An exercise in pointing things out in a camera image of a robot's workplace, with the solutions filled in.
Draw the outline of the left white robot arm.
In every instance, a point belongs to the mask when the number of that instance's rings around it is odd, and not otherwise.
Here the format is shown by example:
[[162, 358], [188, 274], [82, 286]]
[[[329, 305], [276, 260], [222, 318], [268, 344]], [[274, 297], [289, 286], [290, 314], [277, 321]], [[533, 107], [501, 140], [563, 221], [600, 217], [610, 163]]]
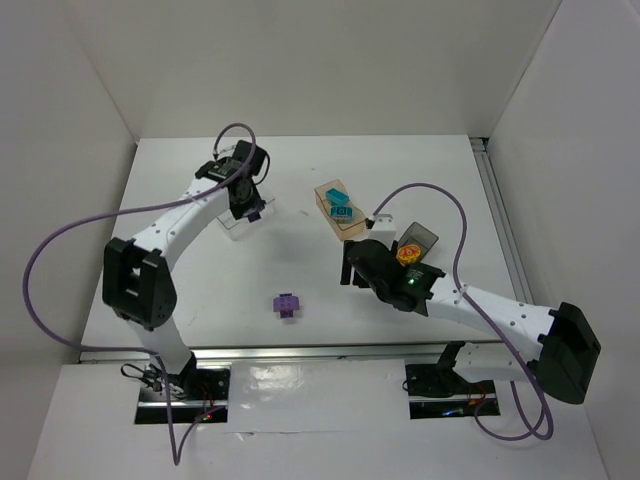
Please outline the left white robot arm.
[[254, 177], [267, 171], [270, 156], [240, 140], [231, 153], [203, 164], [194, 180], [150, 226], [128, 240], [112, 238], [103, 256], [102, 300], [131, 325], [142, 347], [153, 351], [144, 377], [159, 390], [166, 371], [170, 388], [185, 395], [199, 379], [195, 355], [173, 319], [178, 296], [172, 270], [184, 251], [221, 216], [255, 222], [266, 201]]

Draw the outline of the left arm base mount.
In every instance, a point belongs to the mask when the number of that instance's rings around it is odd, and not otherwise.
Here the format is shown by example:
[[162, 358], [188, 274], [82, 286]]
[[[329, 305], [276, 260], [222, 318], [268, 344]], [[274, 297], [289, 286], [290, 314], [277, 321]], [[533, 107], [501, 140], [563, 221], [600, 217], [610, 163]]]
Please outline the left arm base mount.
[[[160, 425], [167, 423], [165, 386], [161, 373], [149, 365], [125, 363], [120, 367], [123, 377], [140, 383], [134, 423]], [[170, 385], [172, 418], [177, 424], [189, 424], [204, 415], [202, 423], [226, 423], [231, 369], [214, 367], [198, 369], [189, 385]]]

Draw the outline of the long teal lego brick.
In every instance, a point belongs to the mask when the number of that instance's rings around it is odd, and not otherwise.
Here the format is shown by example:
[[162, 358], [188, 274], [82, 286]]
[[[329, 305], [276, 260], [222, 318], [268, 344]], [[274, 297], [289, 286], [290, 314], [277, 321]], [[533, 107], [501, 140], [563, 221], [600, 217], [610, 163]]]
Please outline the long teal lego brick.
[[337, 223], [350, 224], [354, 218], [353, 209], [347, 205], [332, 205], [330, 208], [330, 218]]

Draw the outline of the curved teal lego brick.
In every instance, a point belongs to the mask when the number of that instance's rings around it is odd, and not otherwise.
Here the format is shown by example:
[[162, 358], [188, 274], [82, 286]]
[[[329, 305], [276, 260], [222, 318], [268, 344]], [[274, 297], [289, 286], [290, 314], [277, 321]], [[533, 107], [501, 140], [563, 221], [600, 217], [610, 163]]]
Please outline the curved teal lego brick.
[[339, 189], [331, 188], [325, 192], [325, 198], [331, 205], [344, 206], [350, 201], [349, 196]]

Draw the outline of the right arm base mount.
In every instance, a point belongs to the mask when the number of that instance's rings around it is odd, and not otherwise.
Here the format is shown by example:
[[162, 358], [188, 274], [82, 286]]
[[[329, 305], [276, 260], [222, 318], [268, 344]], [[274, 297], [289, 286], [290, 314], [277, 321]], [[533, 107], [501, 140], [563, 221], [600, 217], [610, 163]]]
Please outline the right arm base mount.
[[402, 389], [408, 395], [411, 420], [499, 416], [496, 387], [492, 381], [469, 383], [436, 364], [406, 364]]

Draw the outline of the yellow orange printed lego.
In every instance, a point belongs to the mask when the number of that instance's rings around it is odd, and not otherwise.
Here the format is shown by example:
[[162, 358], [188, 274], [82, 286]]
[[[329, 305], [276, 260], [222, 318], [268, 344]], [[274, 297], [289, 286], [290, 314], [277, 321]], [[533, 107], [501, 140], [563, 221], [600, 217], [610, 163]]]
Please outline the yellow orange printed lego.
[[406, 244], [397, 249], [396, 259], [402, 266], [418, 263], [422, 258], [422, 249], [417, 244]]

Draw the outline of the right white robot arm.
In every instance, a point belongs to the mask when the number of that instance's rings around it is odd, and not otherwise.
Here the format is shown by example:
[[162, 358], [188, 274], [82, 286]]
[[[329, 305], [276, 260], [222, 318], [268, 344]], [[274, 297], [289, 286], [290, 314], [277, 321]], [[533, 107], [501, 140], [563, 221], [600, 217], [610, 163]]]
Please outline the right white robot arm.
[[447, 347], [440, 366], [469, 383], [523, 381], [521, 358], [544, 393], [568, 404], [585, 400], [601, 344], [573, 304], [536, 306], [457, 285], [439, 268], [401, 265], [392, 249], [371, 239], [346, 242], [340, 282], [369, 288], [398, 311], [453, 321], [514, 346], [506, 354], [464, 342]]

